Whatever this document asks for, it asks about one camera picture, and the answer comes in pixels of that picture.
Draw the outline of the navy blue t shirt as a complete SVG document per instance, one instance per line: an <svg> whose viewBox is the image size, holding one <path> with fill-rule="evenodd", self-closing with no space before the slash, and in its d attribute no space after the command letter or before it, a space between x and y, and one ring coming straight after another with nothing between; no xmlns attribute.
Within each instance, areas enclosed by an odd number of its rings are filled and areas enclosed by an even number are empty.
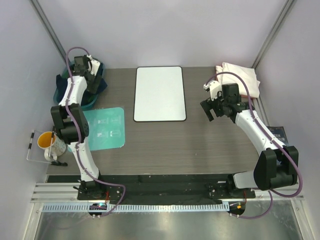
<svg viewBox="0 0 320 240"><path fill-rule="evenodd" d="M104 70L105 65L102 63L98 69L97 76L101 77L101 81L99 83L99 86L97 88L97 94L102 93L107 88L107 83L104 80ZM56 76L56 88L58 90L58 93L63 97L65 94L65 91L68 86L68 80L66 78L63 78L60 74Z"/></svg>

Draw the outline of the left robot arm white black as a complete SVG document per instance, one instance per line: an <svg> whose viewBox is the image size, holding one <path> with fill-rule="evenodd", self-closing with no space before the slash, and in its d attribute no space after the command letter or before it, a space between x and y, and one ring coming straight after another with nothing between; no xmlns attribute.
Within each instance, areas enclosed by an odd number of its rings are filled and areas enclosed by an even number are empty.
<svg viewBox="0 0 320 240"><path fill-rule="evenodd" d="M90 128L81 107L86 91L96 93L101 81L101 63L91 55L76 56L67 66L69 78L62 100L50 110L57 136L71 149L80 170L79 197L102 199L107 192L89 148Z"/></svg>

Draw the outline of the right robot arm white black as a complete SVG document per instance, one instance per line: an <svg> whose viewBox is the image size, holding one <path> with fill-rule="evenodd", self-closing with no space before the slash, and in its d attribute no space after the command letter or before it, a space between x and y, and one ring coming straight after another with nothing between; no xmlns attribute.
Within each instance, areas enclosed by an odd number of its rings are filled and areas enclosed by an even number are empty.
<svg viewBox="0 0 320 240"><path fill-rule="evenodd" d="M233 173L226 193L233 198L244 189L262 191L293 186L298 182L299 153L274 136L260 120L251 100L243 101L236 83L222 85L211 81L203 86L210 97L200 103L209 121L226 116L247 135L254 145L258 160L252 171Z"/></svg>

